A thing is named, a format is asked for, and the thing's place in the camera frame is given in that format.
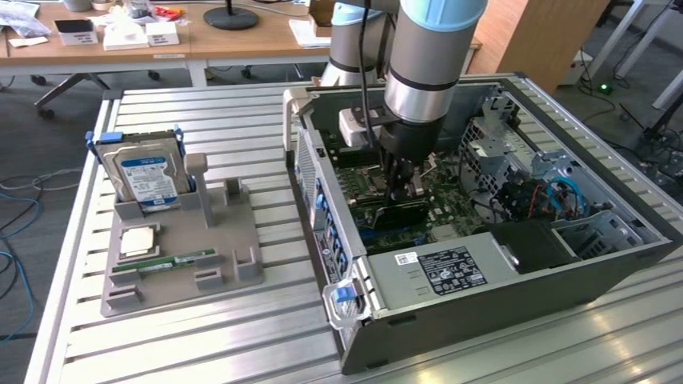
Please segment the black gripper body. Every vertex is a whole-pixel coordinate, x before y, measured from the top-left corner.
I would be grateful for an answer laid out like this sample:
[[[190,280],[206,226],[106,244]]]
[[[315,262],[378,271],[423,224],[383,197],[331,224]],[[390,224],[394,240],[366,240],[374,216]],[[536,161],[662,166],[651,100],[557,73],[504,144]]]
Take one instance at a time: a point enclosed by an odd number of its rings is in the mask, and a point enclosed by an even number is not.
[[[395,158],[422,163],[436,146],[442,127],[442,119],[428,123],[391,122],[382,128],[382,148]]]

